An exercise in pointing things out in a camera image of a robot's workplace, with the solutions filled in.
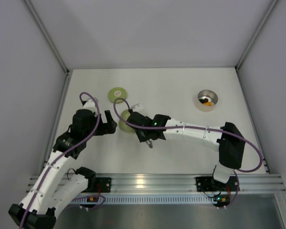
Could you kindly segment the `metal serving tongs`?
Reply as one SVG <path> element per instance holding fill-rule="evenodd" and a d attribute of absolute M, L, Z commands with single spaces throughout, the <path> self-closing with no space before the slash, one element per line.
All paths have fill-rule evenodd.
<path fill-rule="evenodd" d="M 153 148 L 152 140 L 147 140 L 145 143 L 148 145 L 149 148 Z"/>

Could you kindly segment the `green round lid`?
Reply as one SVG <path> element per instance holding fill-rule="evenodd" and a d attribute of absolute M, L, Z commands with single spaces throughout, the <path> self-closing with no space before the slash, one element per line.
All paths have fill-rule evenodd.
<path fill-rule="evenodd" d="M 112 103 L 114 103 L 116 99 L 117 99 L 116 103 L 122 103 L 123 102 L 122 99 L 126 99 L 127 96 L 128 96 L 127 91 L 122 87 L 114 87 L 107 94 L 108 100 Z"/>

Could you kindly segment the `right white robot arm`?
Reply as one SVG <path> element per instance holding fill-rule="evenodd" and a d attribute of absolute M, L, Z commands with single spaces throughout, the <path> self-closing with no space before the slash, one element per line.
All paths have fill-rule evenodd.
<path fill-rule="evenodd" d="M 235 170 L 240 169 L 245 141 L 237 127 L 230 122 L 211 131 L 204 126 L 191 126 L 168 115 L 156 114 L 154 118 L 143 115 L 143 106 L 138 104 L 128 109 L 127 126 L 135 130 L 138 140 L 153 147 L 152 141 L 181 140 L 194 143 L 218 152 L 219 159 L 214 167 L 212 182 L 227 184 Z"/>

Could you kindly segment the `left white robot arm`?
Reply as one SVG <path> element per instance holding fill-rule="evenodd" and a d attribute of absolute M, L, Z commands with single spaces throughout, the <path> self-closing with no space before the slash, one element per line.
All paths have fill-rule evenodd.
<path fill-rule="evenodd" d="M 9 215 L 20 229 L 52 229 L 59 215 L 81 192 L 91 192 L 96 173 L 86 167 L 75 170 L 71 179 L 61 188 L 62 178 L 86 148 L 93 136 L 114 134 L 117 123 L 109 110 L 103 123 L 98 100 L 90 96 L 82 100 L 82 109 L 76 111 L 66 132 L 60 135 L 49 160 L 34 186 L 19 204 L 12 204 Z"/>

